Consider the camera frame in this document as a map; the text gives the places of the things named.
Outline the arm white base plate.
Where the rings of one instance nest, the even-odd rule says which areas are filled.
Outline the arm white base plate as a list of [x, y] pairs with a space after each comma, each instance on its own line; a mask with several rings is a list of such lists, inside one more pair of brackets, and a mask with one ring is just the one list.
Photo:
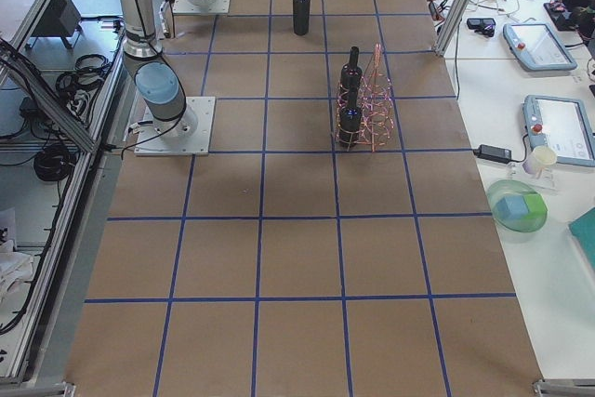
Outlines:
[[181, 16], [227, 15], [231, 0], [175, 0], [173, 12]]
[[140, 144], [134, 147], [137, 156], [207, 155], [209, 153], [212, 125], [215, 115], [215, 97], [187, 97], [186, 111], [176, 126], [175, 121], [153, 121], [152, 113], [145, 107], [143, 120], [150, 121], [139, 130]]

